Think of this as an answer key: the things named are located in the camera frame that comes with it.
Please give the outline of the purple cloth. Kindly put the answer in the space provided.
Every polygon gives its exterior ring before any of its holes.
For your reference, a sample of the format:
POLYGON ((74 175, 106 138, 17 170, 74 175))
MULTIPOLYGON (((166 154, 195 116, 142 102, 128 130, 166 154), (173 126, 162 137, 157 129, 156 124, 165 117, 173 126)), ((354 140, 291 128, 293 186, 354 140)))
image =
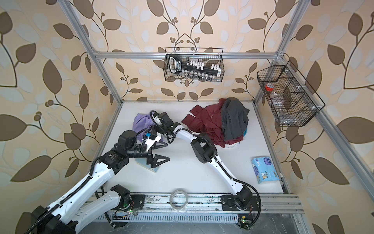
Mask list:
POLYGON ((137 114, 133 121, 132 130, 138 133, 143 129, 150 129, 153 125, 155 123, 152 121, 150 114, 137 114))

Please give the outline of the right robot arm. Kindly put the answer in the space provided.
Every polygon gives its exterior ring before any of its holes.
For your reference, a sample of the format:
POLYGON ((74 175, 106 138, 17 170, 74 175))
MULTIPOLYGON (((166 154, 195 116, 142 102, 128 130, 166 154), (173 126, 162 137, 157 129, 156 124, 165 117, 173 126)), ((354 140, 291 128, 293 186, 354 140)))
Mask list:
POLYGON ((150 117, 154 123, 155 130, 165 135, 169 144, 173 143, 176 138, 190 143, 197 159, 203 164, 210 165, 221 176, 231 191, 229 197, 234 203, 236 210, 250 213, 252 211, 256 212, 255 216, 242 218, 239 221, 240 228, 252 228, 258 221, 262 211, 260 194, 254 186, 233 176, 232 172, 223 163, 216 146, 207 133, 195 133, 184 128, 180 123, 173 122, 165 112, 158 113, 155 110, 151 110, 150 117))

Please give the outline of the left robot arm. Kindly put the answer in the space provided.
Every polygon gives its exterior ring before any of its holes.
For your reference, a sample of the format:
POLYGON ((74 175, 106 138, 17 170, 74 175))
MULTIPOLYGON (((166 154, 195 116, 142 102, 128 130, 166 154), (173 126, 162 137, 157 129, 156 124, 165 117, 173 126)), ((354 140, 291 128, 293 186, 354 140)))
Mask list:
POLYGON ((133 214, 135 206, 141 203, 134 201, 130 191, 121 185, 113 186, 89 205, 85 205, 85 202, 92 195, 97 195, 97 190, 126 166, 131 158, 146 159, 146 164, 151 168, 170 160, 152 153, 153 149, 167 146, 161 141, 161 134, 151 129, 143 131, 145 135, 141 144, 137 143, 137 132, 124 131, 109 152, 92 162, 89 173, 77 185, 48 207, 39 206, 31 213, 33 223, 25 233, 77 234, 100 215, 108 216, 107 212, 112 209, 122 211, 125 215, 133 214))

